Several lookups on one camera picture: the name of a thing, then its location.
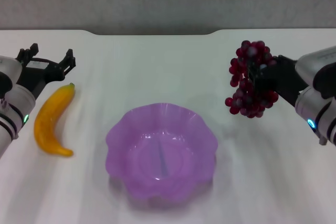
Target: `gray wall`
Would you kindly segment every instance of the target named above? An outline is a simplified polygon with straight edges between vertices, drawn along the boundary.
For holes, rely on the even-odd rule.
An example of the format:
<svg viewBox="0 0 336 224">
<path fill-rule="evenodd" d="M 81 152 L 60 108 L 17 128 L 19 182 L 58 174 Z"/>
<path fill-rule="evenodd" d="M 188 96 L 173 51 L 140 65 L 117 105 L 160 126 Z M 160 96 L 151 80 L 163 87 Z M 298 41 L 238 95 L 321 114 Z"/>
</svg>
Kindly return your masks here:
<svg viewBox="0 0 336 224">
<path fill-rule="evenodd" d="M 0 0 L 0 10 L 0 29 L 85 29 L 96 34 L 336 27 L 335 0 Z"/>
</svg>

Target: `purple bowl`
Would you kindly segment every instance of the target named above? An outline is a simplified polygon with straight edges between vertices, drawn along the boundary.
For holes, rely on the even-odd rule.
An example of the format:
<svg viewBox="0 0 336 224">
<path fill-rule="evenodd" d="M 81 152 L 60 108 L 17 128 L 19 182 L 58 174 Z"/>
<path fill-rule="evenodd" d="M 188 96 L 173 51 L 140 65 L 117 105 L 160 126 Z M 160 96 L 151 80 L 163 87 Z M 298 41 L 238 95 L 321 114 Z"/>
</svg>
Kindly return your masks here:
<svg viewBox="0 0 336 224">
<path fill-rule="evenodd" d="M 212 179 L 218 142 L 203 119 L 186 108 L 155 103 L 127 112 L 106 137 L 106 170 L 129 194 L 186 199 Z"/>
</svg>

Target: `grapes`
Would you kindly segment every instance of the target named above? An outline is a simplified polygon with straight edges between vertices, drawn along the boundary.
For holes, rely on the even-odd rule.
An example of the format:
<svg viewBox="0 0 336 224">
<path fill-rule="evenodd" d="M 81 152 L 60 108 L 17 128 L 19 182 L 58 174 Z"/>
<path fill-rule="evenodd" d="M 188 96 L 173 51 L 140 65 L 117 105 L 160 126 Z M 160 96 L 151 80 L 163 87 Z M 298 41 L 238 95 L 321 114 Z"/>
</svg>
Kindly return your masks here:
<svg viewBox="0 0 336 224">
<path fill-rule="evenodd" d="M 274 91 L 254 89 L 249 79 L 248 68 L 256 66 L 259 69 L 277 64 L 277 57 L 273 57 L 270 48 L 263 41 L 250 42 L 244 40 L 240 48 L 236 50 L 237 58 L 230 62 L 229 72 L 232 74 L 230 85 L 239 88 L 232 98 L 225 99 L 225 105 L 230 107 L 230 113 L 240 113 L 248 118 L 260 118 L 266 108 L 271 108 L 278 101 L 279 95 Z"/>
<path fill-rule="evenodd" d="M 225 99 L 225 105 L 228 107 L 231 107 L 233 99 L 231 97 L 228 97 Z"/>
</svg>

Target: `table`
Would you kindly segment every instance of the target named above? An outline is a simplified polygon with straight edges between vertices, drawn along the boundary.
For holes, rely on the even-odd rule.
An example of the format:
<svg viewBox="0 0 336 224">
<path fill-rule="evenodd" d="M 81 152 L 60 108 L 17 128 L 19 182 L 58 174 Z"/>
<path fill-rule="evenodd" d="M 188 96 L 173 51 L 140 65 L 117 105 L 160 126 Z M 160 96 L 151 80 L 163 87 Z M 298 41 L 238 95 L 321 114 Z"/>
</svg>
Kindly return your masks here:
<svg viewBox="0 0 336 224">
<path fill-rule="evenodd" d="M 280 99 L 261 119 L 233 116 L 229 62 L 242 40 L 298 58 L 334 46 L 336 29 L 220 30 L 204 36 L 98 36 L 81 30 L 0 31 L 0 55 L 39 44 L 77 66 L 50 83 L 19 138 L 0 160 L 0 223 L 336 223 L 336 148 L 320 146 L 307 123 Z M 33 137 L 34 118 L 61 85 L 76 96 L 56 133 L 72 158 L 49 156 Z M 109 179 L 108 130 L 131 108 L 169 102 L 199 113 L 217 136 L 212 184 L 180 206 L 135 202 Z"/>
</svg>

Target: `banana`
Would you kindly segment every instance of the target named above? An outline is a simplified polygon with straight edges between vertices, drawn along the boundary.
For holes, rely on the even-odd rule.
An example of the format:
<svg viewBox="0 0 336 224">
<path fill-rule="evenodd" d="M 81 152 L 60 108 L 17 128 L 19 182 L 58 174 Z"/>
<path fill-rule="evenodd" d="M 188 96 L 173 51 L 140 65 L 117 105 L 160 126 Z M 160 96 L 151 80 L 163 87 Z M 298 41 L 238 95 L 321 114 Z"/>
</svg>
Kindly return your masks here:
<svg viewBox="0 0 336 224">
<path fill-rule="evenodd" d="M 60 87 L 49 97 L 38 112 L 34 124 L 37 145 L 46 153 L 70 157 L 72 150 L 62 147 L 54 134 L 56 123 L 75 95 L 75 85 Z"/>
</svg>

